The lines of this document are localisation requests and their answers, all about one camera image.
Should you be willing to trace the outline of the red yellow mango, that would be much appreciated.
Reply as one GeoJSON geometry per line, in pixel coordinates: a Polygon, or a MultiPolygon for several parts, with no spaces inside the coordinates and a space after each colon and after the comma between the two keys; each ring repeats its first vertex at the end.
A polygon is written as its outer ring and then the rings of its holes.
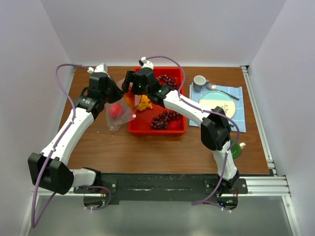
{"type": "Polygon", "coordinates": [[[131,107],[134,108],[135,107],[135,95],[131,92],[127,92],[124,94],[124,99],[126,104],[131,107]]]}

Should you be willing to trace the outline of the red apple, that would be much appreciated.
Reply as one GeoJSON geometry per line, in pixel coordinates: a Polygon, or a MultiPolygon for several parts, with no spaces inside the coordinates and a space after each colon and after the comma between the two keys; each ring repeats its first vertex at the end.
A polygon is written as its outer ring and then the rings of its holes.
{"type": "Polygon", "coordinates": [[[118,118],[123,114],[123,108],[120,104],[113,104],[109,110],[109,115],[111,115],[114,118],[118,118]]]}

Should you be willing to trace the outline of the clear zip top bag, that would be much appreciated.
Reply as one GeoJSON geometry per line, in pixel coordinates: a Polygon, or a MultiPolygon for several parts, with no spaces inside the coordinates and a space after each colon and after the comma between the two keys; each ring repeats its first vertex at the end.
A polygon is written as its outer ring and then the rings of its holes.
{"type": "Polygon", "coordinates": [[[105,105],[105,117],[107,127],[111,132],[116,132],[120,127],[136,118],[136,106],[139,98],[131,93],[132,83],[129,85],[128,92],[123,97],[113,103],[105,105]]]}

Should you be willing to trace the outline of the yellow orange segments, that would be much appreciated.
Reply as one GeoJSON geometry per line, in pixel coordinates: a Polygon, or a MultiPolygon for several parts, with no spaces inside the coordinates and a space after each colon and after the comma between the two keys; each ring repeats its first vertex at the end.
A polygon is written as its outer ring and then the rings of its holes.
{"type": "Polygon", "coordinates": [[[153,109],[152,103],[150,99],[146,95],[140,95],[139,96],[139,103],[136,107],[136,109],[140,112],[146,110],[146,109],[153,109]]]}

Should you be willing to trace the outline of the dark purple grape bunch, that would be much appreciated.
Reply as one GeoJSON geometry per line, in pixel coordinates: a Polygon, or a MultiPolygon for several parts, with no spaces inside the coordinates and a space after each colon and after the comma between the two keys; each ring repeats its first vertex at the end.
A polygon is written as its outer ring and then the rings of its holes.
{"type": "Polygon", "coordinates": [[[180,121],[180,114],[175,111],[163,111],[161,114],[152,118],[152,130],[169,130],[168,124],[172,120],[180,121]]]}

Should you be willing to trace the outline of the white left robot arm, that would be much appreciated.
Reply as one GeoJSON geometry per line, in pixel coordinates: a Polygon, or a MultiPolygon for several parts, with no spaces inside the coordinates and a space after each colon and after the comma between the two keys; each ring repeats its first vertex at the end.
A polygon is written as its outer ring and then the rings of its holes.
{"type": "Polygon", "coordinates": [[[75,101],[74,108],[55,138],[41,153],[32,153],[28,158],[32,183],[64,195],[72,187],[85,186],[91,193],[102,187],[99,171],[89,168],[71,170],[67,167],[69,158],[78,141],[104,110],[106,103],[120,100],[123,92],[107,72],[93,72],[89,86],[75,101]]]}

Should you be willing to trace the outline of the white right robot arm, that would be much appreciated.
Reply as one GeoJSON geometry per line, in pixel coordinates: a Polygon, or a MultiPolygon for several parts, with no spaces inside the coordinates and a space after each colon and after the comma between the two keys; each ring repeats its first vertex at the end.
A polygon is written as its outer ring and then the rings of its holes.
{"type": "Polygon", "coordinates": [[[231,127],[221,107],[203,108],[173,87],[161,85],[150,68],[128,71],[122,89],[135,95],[146,95],[153,104],[178,112],[195,122],[200,127],[203,145],[213,153],[221,191],[231,193],[237,187],[240,175],[231,152],[236,141],[231,141],[231,127]]]}

